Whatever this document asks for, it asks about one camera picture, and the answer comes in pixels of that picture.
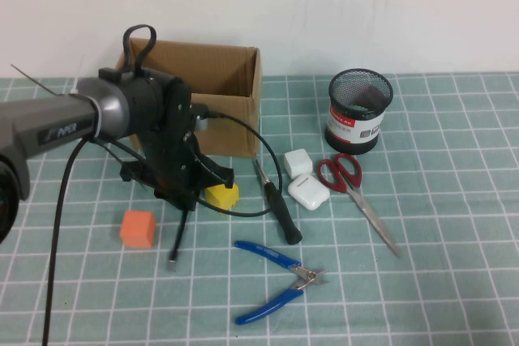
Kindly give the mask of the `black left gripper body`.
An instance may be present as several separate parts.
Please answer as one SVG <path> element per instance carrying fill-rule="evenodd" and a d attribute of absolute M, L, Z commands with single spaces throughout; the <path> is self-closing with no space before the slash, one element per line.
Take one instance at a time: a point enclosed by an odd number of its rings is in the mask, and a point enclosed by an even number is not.
<path fill-rule="evenodd" d="M 191 102 L 191 88 L 180 78 L 124 78 L 120 88 L 128 100 L 129 133 L 137 136 L 144 152 L 142 160 L 123 165 L 123 181 L 134 179 L 160 193 L 234 184 L 232 169 L 200 151 L 195 125 L 209 110 Z"/>

